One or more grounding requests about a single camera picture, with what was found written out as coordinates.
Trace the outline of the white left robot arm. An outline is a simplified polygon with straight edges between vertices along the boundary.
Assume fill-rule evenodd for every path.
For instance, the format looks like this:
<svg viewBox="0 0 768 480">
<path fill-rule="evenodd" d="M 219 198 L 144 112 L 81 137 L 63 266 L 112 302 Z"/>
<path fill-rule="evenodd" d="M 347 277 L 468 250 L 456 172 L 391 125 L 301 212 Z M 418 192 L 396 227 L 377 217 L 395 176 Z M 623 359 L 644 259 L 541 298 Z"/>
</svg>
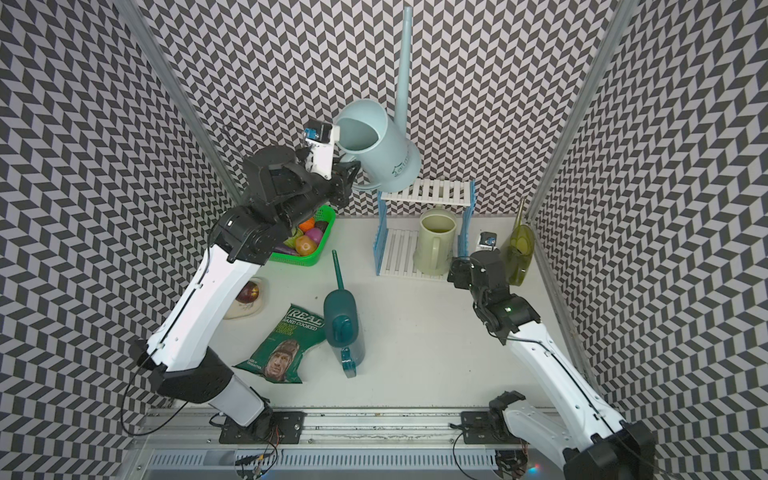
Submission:
<svg viewBox="0 0 768 480">
<path fill-rule="evenodd" d="M 154 393 L 213 406 L 243 439 L 270 440 L 272 409 L 221 360 L 210 340 L 246 282 L 294 228 L 325 204 L 348 205 L 360 162 L 322 165 L 317 156 L 315 147 L 271 146 L 244 159 L 243 200 L 214 223 L 201 265 L 168 318 L 149 339 L 129 347 Z"/>
</svg>

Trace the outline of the dark teal watering can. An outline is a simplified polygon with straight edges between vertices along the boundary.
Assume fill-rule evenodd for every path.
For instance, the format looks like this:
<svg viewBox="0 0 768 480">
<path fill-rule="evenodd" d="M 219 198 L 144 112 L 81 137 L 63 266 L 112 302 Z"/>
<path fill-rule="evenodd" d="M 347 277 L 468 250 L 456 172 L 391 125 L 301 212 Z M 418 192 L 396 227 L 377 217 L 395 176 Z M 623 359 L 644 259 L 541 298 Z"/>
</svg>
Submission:
<svg viewBox="0 0 768 480">
<path fill-rule="evenodd" d="M 357 303 L 344 286 L 338 253 L 332 251 L 337 288 L 324 300 L 324 331 L 328 344 L 347 378 L 354 378 L 365 359 L 365 343 Z"/>
</svg>

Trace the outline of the olive transparent watering can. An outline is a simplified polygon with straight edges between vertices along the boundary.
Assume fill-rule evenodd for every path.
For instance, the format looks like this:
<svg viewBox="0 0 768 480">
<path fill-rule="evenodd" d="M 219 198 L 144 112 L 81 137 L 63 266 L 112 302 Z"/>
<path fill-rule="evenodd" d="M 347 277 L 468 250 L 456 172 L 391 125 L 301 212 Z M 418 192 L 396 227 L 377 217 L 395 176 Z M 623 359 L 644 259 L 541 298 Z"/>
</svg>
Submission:
<svg viewBox="0 0 768 480">
<path fill-rule="evenodd" d="M 525 205 L 521 200 L 514 228 L 502 249 L 507 283 L 521 286 L 534 255 L 535 238 L 531 227 L 524 220 Z"/>
</svg>

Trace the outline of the light blue watering can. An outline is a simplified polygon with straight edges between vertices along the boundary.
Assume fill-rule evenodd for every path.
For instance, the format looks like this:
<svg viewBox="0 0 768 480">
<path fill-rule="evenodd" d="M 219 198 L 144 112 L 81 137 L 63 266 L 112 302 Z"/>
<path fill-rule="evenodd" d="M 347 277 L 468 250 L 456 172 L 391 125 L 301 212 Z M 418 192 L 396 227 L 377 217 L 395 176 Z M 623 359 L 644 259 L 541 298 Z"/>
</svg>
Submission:
<svg viewBox="0 0 768 480">
<path fill-rule="evenodd" d="M 413 8 L 403 12 L 401 51 L 396 87 L 395 113 L 371 99 L 356 100 L 335 118 L 340 127 L 338 146 L 343 165 L 358 161 L 368 178 L 355 183 L 357 191 L 396 193 L 411 186 L 421 170 L 421 153 L 408 138 Z"/>
</svg>

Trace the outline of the pale green watering can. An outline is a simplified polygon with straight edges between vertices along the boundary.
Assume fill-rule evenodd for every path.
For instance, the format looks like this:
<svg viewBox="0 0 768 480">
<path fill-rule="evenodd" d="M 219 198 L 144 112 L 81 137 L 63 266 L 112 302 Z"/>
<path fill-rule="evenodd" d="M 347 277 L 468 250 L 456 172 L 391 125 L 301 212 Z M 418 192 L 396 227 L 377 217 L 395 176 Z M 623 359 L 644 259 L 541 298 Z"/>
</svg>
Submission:
<svg viewBox="0 0 768 480">
<path fill-rule="evenodd" d="M 420 216 L 413 256 L 417 271 L 430 276 L 448 273 L 457 228 L 457 217 L 444 208 L 433 208 Z"/>
</svg>

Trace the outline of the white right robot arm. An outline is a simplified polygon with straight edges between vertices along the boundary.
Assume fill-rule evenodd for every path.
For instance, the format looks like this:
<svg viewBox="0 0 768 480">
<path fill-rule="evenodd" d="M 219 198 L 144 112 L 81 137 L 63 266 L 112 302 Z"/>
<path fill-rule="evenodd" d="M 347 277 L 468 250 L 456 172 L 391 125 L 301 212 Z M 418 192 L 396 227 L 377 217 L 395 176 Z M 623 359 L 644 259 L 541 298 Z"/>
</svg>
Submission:
<svg viewBox="0 0 768 480">
<path fill-rule="evenodd" d="M 470 292 L 487 332 L 533 374 L 560 419 L 554 421 L 517 391 L 489 404 L 503 432 L 557 465 L 568 479 L 651 479 L 656 438 L 642 421 L 630 423 L 606 402 L 557 347 L 540 314 L 511 292 L 496 250 L 452 260 L 448 280 Z"/>
</svg>

